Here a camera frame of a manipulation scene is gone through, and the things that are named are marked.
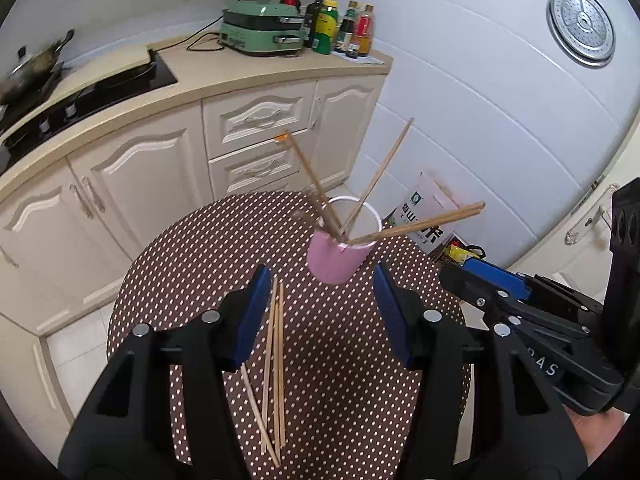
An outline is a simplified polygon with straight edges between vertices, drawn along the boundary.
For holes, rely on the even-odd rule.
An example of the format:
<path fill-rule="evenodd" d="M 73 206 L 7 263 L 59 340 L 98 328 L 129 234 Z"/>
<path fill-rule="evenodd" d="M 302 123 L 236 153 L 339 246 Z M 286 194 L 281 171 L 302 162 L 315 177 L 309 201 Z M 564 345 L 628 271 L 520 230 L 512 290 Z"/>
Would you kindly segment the person right hand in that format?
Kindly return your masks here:
<path fill-rule="evenodd" d="M 565 411 L 582 442 L 589 465 L 611 444 L 629 417 L 617 408 L 590 416 L 582 416 L 570 408 Z"/>

